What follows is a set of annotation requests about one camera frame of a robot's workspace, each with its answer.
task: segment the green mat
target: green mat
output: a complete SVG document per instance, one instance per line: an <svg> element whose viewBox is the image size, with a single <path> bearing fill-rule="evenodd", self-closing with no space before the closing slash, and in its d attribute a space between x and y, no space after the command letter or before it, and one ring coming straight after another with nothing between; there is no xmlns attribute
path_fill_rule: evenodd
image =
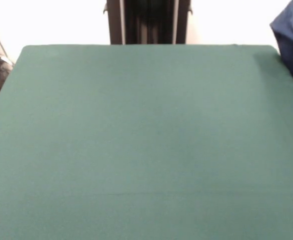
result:
<svg viewBox="0 0 293 240"><path fill-rule="evenodd" d="M0 93L0 240L293 240L293 78L269 46L28 46Z"/></svg>

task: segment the green felt surface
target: green felt surface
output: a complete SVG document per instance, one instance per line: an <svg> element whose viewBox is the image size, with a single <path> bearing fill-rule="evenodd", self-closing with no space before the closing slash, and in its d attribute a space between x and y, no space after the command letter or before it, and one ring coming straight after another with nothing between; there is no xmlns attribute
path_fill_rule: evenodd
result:
<svg viewBox="0 0 293 240"><path fill-rule="evenodd" d="M293 240L293 79L268 46L28 46L0 93L0 240Z"/></svg>

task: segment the white wall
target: white wall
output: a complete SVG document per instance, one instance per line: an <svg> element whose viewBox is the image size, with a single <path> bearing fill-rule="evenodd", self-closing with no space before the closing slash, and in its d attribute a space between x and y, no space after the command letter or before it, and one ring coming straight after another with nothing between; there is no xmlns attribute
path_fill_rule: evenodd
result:
<svg viewBox="0 0 293 240"><path fill-rule="evenodd" d="M289 1L192 0L187 43L276 46L269 23ZM14 61L25 45L110 44L105 2L1 0L0 39Z"/></svg>

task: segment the green table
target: green table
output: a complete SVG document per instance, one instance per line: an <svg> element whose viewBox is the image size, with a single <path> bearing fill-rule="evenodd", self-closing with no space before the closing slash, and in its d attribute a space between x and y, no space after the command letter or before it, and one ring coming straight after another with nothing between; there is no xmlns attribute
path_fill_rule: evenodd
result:
<svg viewBox="0 0 293 240"><path fill-rule="evenodd" d="M0 93L0 240L293 240L293 79L268 46L28 46Z"/></svg>

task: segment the black metal stand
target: black metal stand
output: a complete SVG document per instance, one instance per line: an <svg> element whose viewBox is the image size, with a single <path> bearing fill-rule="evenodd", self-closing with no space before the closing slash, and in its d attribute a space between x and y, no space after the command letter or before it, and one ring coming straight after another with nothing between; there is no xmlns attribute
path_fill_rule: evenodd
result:
<svg viewBox="0 0 293 240"><path fill-rule="evenodd" d="M190 3L191 0L107 0L111 44L185 44Z"/></svg>

